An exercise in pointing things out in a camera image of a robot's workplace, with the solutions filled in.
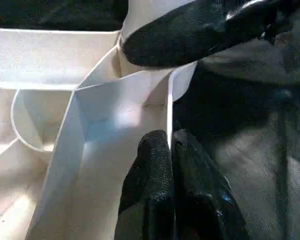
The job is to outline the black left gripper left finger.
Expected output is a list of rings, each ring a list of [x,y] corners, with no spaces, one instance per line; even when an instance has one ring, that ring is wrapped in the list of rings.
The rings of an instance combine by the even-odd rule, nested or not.
[[[120,196],[116,239],[176,238],[174,178],[167,134],[146,133],[126,175]]]

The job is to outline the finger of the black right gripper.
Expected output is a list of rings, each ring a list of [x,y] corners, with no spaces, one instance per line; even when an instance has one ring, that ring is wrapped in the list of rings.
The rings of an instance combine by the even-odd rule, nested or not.
[[[137,66],[186,65],[254,39],[290,29],[292,0],[195,0],[140,27],[122,51]]]

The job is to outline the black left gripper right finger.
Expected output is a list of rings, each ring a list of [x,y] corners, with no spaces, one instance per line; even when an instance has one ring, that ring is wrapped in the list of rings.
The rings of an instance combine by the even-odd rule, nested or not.
[[[180,240],[246,240],[248,230],[219,166],[185,129],[172,135],[172,167]]]

